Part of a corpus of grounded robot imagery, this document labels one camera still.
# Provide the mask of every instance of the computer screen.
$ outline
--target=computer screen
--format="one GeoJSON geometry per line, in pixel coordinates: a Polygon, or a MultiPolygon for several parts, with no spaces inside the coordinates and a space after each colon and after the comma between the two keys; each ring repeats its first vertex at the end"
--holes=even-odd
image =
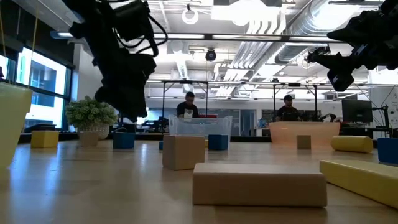
{"type": "Polygon", "coordinates": [[[342,100],[343,121],[373,122],[372,103],[365,100],[342,100]]]}

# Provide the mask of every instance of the yellow vase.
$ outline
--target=yellow vase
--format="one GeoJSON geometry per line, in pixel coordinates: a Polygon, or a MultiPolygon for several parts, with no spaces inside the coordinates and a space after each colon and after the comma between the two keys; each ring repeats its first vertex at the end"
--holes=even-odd
{"type": "Polygon", "coordinates": [[[12,162],[32,94],[30,89],[0,82],[0,169],[12,162]]]}

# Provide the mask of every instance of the yellow cylinder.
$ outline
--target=yellow cylinder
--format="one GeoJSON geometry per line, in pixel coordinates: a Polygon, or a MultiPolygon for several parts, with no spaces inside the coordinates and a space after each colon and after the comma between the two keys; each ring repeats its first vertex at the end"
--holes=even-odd
{"type": "Polygon", "coordinates": [[[373,141],[367,136],[334,136],[331,147],[336,151],[370,153],[373,150],[373,141]]]}
{"type": "Polygon", "coordinates": [[[31,101],[32,90],[0,82],[0,169],[14,158],[31,101]]]}

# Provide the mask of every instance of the black shirt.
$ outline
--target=black shirt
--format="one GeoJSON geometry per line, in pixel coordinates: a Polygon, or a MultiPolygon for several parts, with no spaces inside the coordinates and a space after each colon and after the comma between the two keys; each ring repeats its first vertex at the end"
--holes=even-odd
{"type": "Polygon", "coordinates": [[[198,108],[195,105],[188,105],[186,102],[177,106],[177,116],[191,114],[192,118],[199,118],[198,108]]]}
{"type": "Polygon", "coordinates": [[[280,117],[282,121],[297,121],[300,115],[293,106],[283,106],[279,108],[276,116],[280,117]]]}

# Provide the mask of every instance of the cap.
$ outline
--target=cap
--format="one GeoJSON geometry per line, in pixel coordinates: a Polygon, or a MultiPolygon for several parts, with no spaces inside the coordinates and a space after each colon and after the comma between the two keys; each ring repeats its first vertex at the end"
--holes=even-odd
{"type": "Polygon", "coordinates": [[[284,101],[285,101],[285,100],[293,100],[293,97],[290,96],[290,95],[286,95],[286,96],[284,97],[284,101]]]}

